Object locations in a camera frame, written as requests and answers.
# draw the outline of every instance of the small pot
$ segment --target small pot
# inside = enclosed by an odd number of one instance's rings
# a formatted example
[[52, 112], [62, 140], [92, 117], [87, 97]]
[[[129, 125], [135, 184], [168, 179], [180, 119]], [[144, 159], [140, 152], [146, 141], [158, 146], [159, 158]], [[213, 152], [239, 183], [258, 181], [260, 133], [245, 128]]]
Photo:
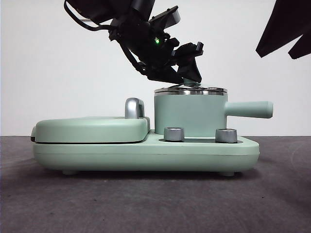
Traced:
[[181, 127], [186, 137], [212, 137], [226, 128], [227, 116], [271, 118], [273, 104], [229, 103], [227, 90], [203, 87], [200, 83], [175, 85], [155, 91], [155, 133], [166, 127]]

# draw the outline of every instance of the white backdrop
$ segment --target white backdrop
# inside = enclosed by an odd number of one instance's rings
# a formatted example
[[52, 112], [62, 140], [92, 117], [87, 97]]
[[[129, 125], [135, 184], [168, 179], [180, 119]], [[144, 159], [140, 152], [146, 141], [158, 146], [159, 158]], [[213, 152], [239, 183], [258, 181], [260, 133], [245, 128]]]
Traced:
[[[228, 89], [230, 101], [270, 100], [272, 119], [229, 117], [240, 135], [311, 135], [311, 55], [292, 60], [294, 42], [260, 58], [255, 48], [274, 0], [156, 0], [153, 15], [179, 5], [181, 22], [167, 29], [181, 44], [202, 41], [203, 83]], [[1, 1], [1, 135], [30, 135], [40, 120], [122, 116], [128, 97], [153, 91], [108, 32], [90, 32], [62, 0]]]

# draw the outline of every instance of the black object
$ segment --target black object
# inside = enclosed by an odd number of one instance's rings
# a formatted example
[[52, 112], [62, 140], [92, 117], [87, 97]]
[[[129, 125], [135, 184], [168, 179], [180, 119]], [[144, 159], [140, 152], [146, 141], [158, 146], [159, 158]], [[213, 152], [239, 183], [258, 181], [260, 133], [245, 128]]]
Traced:
[[289, 52], [293, 59], [311, 53], [311, 0], [276, 0], [256, 51], [266, 56], [301, 35]]
[[[67, 2], [98, 26], [83, 23], [68, 8]], [[154, 3], [155, 0], [65, 0], [64, 8], [79, 25], [90, 31], [109, 30], [110, 40], [120, 44], [134, 68], [149, 80], [179, 84], [185, 78], [201, 82], [195, 57], [203, 54], [203, 43], [188, 43], [174, 50], [179, 41], [164, 29], [180, 21], [178, 6], [149, 20]], [[101, 25], [110, 19], [110, 25]], [[172, 68], [175, 65], [179, 66], [177, 72]]]

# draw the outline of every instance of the black cable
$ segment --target black cable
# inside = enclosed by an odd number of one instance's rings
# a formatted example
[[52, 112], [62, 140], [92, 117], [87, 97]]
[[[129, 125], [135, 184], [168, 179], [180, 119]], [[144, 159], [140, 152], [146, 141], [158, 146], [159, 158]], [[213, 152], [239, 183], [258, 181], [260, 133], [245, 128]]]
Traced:
[[121, 49], [123, 50], [126, 58], [131, 62], [133, 67], [142, 75], [146, 75], [146, 71], [143, 70], [143, 68], [138, 64], [131, 51], [122, 42], [118, 41], [118, 43], [120, 44]]
[[87, 25], [86, 23], [83, 23], [67, 6], [67, 0], [65, 0], [64, 2], [64, 8], [65, 8], [65, 11], [68, 13], [68, 15], [70, 15], [70, 17], [76, 21], [76, 23], [78, 23], [80, 26], [84, 27], [85, 29], [88, 29], [90, 31], [99, 31], [99, 30], [113, 30], [115, 29], [116, 27], [114, 26], [111, 26], [111, 25], [100, 25], [98, 27], [92, 27], [92, 26], [89, 26]]

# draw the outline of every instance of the gray table surface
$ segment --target gray table surface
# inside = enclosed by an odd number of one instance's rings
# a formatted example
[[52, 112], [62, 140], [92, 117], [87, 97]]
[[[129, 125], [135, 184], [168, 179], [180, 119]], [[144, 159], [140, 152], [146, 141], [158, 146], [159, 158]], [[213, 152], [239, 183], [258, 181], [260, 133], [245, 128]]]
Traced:
[[311, 137], [249, 137], [255, 168], [210, 172], [44, 169], [29, 137], [1, 137], [1, 233], [310, 233]]

